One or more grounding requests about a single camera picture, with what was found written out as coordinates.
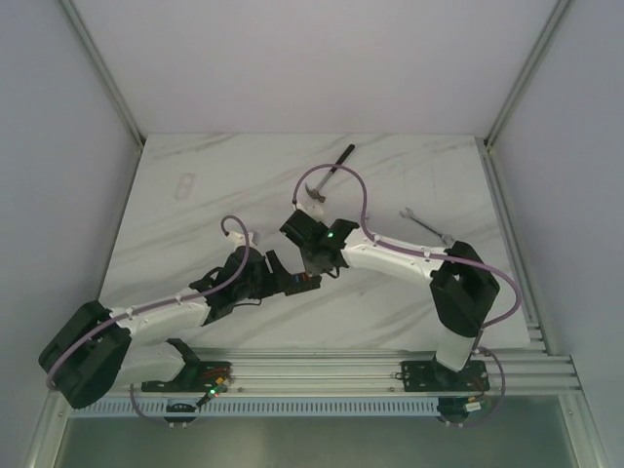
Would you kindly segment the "black fuse box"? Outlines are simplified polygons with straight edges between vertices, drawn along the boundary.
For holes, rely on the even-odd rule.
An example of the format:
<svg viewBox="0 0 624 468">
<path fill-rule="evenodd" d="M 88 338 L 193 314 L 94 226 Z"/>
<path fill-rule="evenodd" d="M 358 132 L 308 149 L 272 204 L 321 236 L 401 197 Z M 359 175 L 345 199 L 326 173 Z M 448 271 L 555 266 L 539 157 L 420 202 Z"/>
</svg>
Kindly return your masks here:
<svg viewBox="0 0 624 468">
<path fill-rule="evenodd" d="M 321 287 L 321 282 L 321 276 L 309 276 L 306 273 L 291 274 L 285 280 L 283 293 L 285 296 L 290 296 L 315 291 Z"/>
</svg>

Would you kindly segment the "clear plastic fuse box cover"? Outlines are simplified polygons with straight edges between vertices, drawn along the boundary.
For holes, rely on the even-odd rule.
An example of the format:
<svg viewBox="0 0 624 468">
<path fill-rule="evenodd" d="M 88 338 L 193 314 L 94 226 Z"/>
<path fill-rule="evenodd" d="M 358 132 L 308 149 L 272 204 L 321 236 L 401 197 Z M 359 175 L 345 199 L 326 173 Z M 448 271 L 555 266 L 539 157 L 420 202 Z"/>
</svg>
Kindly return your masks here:
<svg viewBox="0 0 624 468">
<path fill-rule="evenodd" d="M 177 201 L 186 200 L 190 197 L 197 176 L 195 174 L 186 173 L 180 176 L 180 179 L 175 188 L 175 199 Z"/>
</svg>

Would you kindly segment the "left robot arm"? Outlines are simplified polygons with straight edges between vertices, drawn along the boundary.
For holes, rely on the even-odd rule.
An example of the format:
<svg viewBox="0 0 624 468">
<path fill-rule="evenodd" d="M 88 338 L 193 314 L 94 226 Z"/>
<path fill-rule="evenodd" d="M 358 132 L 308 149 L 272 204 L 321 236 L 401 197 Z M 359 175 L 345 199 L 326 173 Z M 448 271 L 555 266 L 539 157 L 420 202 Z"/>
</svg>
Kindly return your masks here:
<svg viewBox="0 0 624 468">
<path fill-rule="evenodd" d="M 240 246 L 175 296 L 127 308 L 107 308 L 97 299 L 84 303 L 44 347 L 38 364 L 50 386 L 77 410 L 113 389 L 133 386 L 210 398 L 230 367 L 202 361 L 180 333 L 210 325 L 242 305 L 319 286 L 316 277 L 289 272 L 274 252 Z"/>
</svg>

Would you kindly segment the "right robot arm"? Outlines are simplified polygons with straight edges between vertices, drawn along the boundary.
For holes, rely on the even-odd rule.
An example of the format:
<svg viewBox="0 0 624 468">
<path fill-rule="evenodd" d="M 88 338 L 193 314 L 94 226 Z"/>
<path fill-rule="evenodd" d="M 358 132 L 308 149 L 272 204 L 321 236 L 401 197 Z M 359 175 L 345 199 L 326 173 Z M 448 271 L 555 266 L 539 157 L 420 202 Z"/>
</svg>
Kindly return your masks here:
<svg viewBox="0 0 624 468">
<path fill-rule="evenodd" d="M 432 248 L 400 243 L 355 221 L 327 226 L 295 210 L 280 232 L 298 247 L 310 275 L 336 276 L 343 268 L 363 268 L 427 288 L 442 333 L 432 365 L 433 380 L 452 389 L 466 377 L 466 365 L 500 292 L 493 274 L 464 242 Z"/>
</svg>

